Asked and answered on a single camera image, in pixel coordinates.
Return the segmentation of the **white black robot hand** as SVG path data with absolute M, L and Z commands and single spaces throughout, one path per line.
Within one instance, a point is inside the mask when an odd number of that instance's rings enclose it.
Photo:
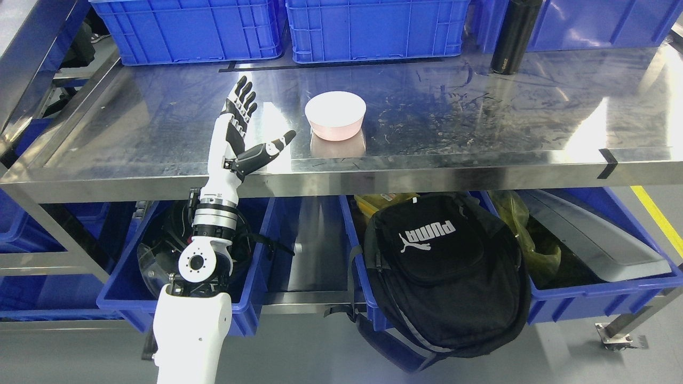
M 258 109 L 253 83 L 246 76 L 237 80 L 215 119 L 208 153 L 208 181 L 200 199 L 237 203 L 237 188 L 247 175 L 272 162 L 297 136 L 289 130 L 280 138 L 249 149 L 245 136 L 253 113 Z

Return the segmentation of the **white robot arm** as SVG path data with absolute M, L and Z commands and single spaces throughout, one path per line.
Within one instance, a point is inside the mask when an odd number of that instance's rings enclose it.
M 229 248 L 236 203 L 199 189 L 191 190 L 188 200 L 190 242 L 161 288 L 152 323 L 158 383 L 214 383 L 232 324 Z

